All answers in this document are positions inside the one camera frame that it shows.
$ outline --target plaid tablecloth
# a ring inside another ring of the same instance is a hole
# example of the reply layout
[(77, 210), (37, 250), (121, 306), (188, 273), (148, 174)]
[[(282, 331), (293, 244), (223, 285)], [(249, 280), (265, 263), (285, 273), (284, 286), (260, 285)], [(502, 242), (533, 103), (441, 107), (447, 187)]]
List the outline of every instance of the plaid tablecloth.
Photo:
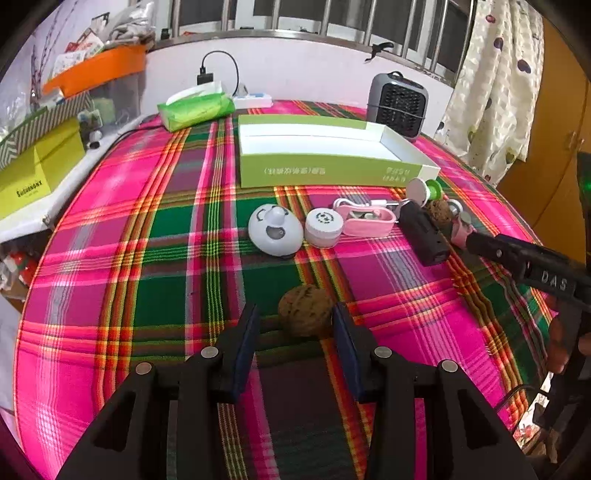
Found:
[[(359, 109), (288, 101), (266, 112), (363, 117)], [(291, 339), (274, 316), (281, 296), (303, 283), (344, 301), (381, 345), (407, 359), (456, 360), (491, 404), (518, 384), (542, 382), (550, 312), (539, 292), (516, 286), (497, 265), (454, 252), (422, 267), (398, 228), (385, 239), (343, 238), (333, 249), (304, 244), (293, 260), (259, 252), (246, 226), (263, 203), (304, 220), (337, 197), (404, 192), (241, 189), (237, 125), (234, 116), (175, 134), (131, 134), (59, 223), (25, 307), (15, 366), (22, 444), (45, 478), (55, 478), (135, 364), (180, 362), (212, 344), (248, 299), (265, 319), (245, 394), (219, 410), (230, 478), (362, 479), (372, 406), (348, 393), (332, 339)], [(416, 146), (441, 166), (445, 194), (466, 206), (479, 231), (532, 240), (474, 172), (426, 138)], [(526, 406), (518, 394), (501, 416), (511, 426)], [(417, 431), (424, 478), (420, 403)]]

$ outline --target patterned curtain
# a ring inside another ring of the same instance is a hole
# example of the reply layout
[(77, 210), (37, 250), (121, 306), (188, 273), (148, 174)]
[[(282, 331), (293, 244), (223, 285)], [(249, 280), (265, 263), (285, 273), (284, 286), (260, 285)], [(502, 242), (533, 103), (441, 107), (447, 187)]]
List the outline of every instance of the patterned curtain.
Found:
[(525, 161), (544, 63), (541, 15), (524, 0), (479, 0), (466, 60), (435, 134), (497, 185)]

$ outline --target gray heater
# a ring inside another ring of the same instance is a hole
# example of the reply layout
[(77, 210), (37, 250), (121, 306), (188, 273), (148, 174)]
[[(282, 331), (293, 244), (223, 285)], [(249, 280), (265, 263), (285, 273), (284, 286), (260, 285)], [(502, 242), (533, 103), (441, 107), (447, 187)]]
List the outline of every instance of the gray heater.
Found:
[(367, 120), (388, 125), (413, 141), (421, 133), (428, 100), (425, 87), (402, 73), (378, 73), (369, 91)]

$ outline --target wooden cabinet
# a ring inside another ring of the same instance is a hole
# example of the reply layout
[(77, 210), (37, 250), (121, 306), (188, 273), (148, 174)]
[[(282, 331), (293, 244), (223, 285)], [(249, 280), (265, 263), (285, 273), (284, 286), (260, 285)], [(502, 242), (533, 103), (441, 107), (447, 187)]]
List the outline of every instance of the wooden cabinet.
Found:
[(550, 204), (534, 226), (548, 248), (585, 262), (585, 222), (579, 201), (577, 162), (573, 157)]
[(544, 41), (544, 71), (527, 161), (516, 161), (498, 190), (545, 246), (584, 261), (576, 153), (591, 147), (590, 85), (560, 34), (546, 20)]

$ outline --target small white bottle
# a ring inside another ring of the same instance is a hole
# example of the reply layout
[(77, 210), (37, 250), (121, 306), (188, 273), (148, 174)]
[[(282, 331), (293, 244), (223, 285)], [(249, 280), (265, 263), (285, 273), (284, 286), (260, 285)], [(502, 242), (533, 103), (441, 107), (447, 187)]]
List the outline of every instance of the small white bottle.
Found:
[(306, 216), (304, 237), (308, 243), (315, 247), (330, 248), (339, 241), (343, 224), (343, 217), (335, 210), (317, 208)]

